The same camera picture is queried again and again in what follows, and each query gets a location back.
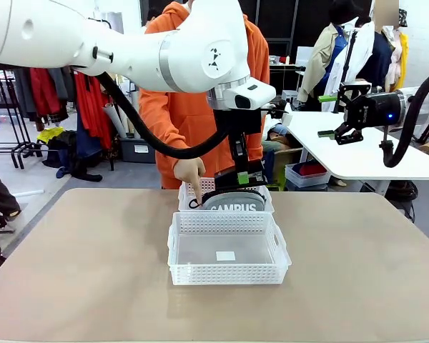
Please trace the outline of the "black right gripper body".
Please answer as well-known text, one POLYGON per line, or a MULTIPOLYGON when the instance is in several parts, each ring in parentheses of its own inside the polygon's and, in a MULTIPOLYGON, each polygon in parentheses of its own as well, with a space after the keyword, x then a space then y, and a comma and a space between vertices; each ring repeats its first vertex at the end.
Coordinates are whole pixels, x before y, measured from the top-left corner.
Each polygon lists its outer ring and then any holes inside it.
POLYGON ((349 127, 392 126, 403 118, 403 96, 396 92, 361 95, 345 109, 349 127))

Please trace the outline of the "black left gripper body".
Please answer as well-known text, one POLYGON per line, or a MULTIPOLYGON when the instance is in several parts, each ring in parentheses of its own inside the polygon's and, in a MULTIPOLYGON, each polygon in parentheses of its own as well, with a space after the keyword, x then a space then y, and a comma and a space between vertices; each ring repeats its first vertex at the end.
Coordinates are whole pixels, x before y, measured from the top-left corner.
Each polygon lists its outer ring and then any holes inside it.
POLYGON ((246 135, 262 132, 262 111, 245 109, 214 110, 218 132, 240 132, 246 135))

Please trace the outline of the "person's right hand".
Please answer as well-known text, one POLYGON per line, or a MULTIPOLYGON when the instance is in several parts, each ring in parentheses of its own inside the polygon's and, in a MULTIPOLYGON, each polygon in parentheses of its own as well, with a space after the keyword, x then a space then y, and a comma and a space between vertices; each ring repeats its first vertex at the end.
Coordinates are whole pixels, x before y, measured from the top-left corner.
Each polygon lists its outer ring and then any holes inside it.
POLYGON ((180 159, 174 165, 174 176, 176 179, 192 185, 198 204, 202 203, 202 188, 200 178, 204 176, 206 169, 201 158, 180 159))

